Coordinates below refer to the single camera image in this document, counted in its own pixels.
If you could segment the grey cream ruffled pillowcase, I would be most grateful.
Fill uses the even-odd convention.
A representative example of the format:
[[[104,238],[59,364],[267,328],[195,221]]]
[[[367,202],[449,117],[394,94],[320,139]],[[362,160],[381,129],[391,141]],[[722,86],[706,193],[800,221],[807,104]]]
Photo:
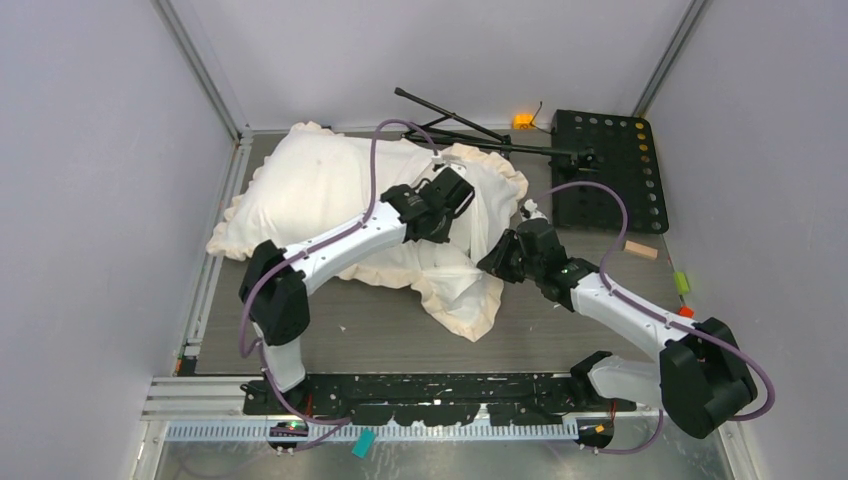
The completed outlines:
[[[307,240],[342,225],[371,231],[382,193],[433,179],[439,165],[455,168],[475,193],[447,241],[402,243],[349,266],[340,278],[410,288],[447,330],[477,341],[493,328],[504,288],[477,264],[507,229],[529,187],[525,175],[498,154],[459,143],[432,151],[407,140],[372,142],[299,123],[256,168],[246,191],[232,199],[206,250],[244,261],[268,240],[302,250]]]

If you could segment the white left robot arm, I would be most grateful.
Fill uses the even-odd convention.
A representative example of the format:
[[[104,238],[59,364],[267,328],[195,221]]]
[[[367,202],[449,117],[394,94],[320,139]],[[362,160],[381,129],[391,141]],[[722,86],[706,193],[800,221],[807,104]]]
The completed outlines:
[[[441,166],[416,186],[395,185],[353,219],[285,247],[260,243],[238,296],[243,303],[239,348],[260,353],[271,384],[268,400],[280,412],[298,412],[307,398],[300,338],[310,324],[309,298],[354,264],[408,244],[445,244],[454,220],[474,199],[460,166]]]

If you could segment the red small block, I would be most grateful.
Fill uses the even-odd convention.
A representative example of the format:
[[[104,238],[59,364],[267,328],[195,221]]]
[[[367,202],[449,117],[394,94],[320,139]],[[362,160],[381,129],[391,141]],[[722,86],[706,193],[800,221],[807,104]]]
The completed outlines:
[[[695,316],[694,310],[688,306],[681,306],[678,310],[678,314],[686,318],[693,318]]]

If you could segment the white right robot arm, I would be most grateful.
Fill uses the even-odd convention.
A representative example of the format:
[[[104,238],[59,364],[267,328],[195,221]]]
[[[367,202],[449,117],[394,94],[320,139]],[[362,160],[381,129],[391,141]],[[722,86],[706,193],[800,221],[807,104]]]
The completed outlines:
[[[751,366],[725,323],[694,321],[634,295],[598,266],[568,255],[545,219],[506,230],[477,267],[504,282],[533,282],[546,299],[601,323],[648,356],[639,362],[598,351],[574,365],[571,397],[584,410],[628,400],[664,411],[684,433],[703,439],[740,420],[758,397]]]

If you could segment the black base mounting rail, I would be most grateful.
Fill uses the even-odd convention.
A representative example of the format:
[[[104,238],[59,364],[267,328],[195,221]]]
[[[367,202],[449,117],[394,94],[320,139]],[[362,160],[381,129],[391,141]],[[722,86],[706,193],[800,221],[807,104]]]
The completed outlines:
[[[632,401],[604,399],[561,373],[310,374],[282,397],[266,379],[240,389],[246,415],[296,410],[357,426],[465,426],[482,413],[494,426],[554,425],[571,413],[609,418],[636,409]]]

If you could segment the black perforated metal plate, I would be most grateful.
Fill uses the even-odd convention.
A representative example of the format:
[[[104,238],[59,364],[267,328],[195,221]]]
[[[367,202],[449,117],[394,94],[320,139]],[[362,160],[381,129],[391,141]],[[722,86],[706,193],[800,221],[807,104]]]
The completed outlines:
[[[568,172],[551,167],[551,185],[590,181],[604,184],[622,199],[628,230],[660,235],[669,220],[650,123],[640,117],[558,110],[552,119],[551,147],[593,149],[597,173]],[[619,230],[621,213],[606,192],[589,186],[560,191],[552,197],[552,222],[558,227]]]

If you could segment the orange round object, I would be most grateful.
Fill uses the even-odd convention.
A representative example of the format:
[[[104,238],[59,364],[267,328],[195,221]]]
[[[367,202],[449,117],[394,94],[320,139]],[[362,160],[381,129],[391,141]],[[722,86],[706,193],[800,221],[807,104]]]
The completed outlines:
[[[528,130],[535,128],[534,114],[517,114],[512,118],[512,128],[515,130]]]

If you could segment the teal tape piece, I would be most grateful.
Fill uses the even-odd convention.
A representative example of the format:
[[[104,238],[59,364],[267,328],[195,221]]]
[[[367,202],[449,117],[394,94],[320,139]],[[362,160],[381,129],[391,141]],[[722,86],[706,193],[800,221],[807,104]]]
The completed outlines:
[[[351,450],[351,453],[359,459],[365,459],[370,449],[372,448],[376,438],[377,434],[373,430],[369,428],[363,429],[359,434]]]

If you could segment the small wooden block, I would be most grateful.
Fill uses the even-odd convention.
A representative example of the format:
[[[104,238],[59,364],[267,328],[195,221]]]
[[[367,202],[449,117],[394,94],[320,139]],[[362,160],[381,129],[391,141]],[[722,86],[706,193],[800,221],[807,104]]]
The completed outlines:
[[[631,240],[624,243],[623,251],[649,260],[656,260],[659,256],[657,249]]]

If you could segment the black folded tripod stand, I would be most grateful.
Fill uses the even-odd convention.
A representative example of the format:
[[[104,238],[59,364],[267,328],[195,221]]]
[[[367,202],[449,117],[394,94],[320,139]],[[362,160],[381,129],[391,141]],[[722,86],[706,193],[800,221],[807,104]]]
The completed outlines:
[[[394,89],[394,94],[439,114],[439,117],[434,120],[424,124],[417,124],[417,127],[421,130],[421,132],[409,127],[402,134],[404,139],[411,140],[416,143],[422,143],[426,142],[424,134],[427,134],[431,140],[438,145],[450,146],[454,143],[463,143],[481,150],[497,151],[507,160],[510,159],[510,155],[513,153],[546,156],[551,158],[549,164],[552,167],[564,170],[569,174],[598,172],[595,166],[597,155],[591,148],[584,150],[567,150],[553,147],[515,144],[509,134],[499,134],[494,130],[462,117],[455,112],[449,111],[419,96],[413,95],[400,87],[396,87]],[[477,135],[443,129],[442,124],[448,120],[456,121],[460,126],[469,127],[472,131],[477,132]]]

